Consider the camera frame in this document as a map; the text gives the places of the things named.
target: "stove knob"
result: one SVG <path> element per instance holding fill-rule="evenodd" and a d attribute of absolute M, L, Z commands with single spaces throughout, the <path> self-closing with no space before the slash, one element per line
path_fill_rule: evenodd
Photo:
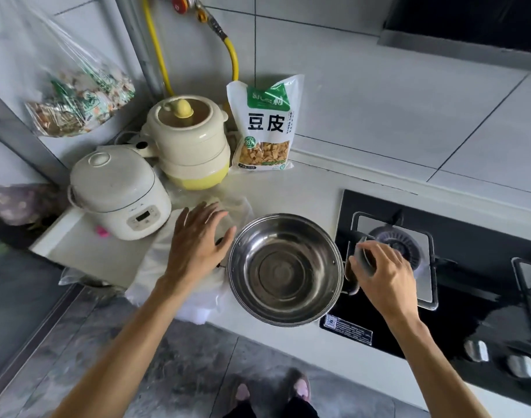
<path fill-rule="evenodd" d="M 507 357 L 507 366 L 511 373 L 520 379 L 531 379 L 531 358 L 521 355 Z"/>
<path fill-rule="evenodd" d="M 467 340 L 465 342 L 465 352 L 471 361 L 474 362 L 488 362 L 488 347 L 482 340 Z"/>

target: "forearm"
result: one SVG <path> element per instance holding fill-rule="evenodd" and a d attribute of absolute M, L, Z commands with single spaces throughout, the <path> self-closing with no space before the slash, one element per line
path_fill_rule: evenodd
<path fill-rule="evenodd" d="M 420 320 L 390 324 L 433 418 L 489 418 Z"/>
<path fill-rule="evenodd" d="M 184 299 L 185 290 L 166 300 L 154 290 L 52 417 L 122 417 Z"/>

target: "rice cooker display screen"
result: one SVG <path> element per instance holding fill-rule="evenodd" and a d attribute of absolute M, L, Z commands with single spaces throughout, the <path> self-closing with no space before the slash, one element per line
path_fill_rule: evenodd
<path fill-rule="evenodd" d="M 147 217 L 149 217 L 149 216 L 150 216 L 150 212 L 149 212 L 149 211 L 145 211 L 141 216 L 136 217 L 136 220 L 137 220 L 137 221 L 141 221 L 141 220 L 143 220 L 144 218 L 147 218 Z"/>

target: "black pants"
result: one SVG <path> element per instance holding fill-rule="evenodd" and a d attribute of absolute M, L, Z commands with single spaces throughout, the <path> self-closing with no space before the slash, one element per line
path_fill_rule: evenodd
<path fill-rule="evenodd" d="M 316 410 L 299 397 L 292 398 L 283 409 L 282 418 L 318 418 Z M 256 418 L 250 401 L 239 402 L 238 406 L 224 418 Z"/>

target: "stove label sticker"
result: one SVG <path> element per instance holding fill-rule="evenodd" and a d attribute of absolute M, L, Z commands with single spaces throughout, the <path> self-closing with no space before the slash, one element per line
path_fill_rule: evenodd
<path fill-rule="evenodd" d="M 324 326 L 360 343 L 372 346 L 372 330 L 367 330 L 359 325 L 349 323 L 337 316 L 327 314 Z"/>

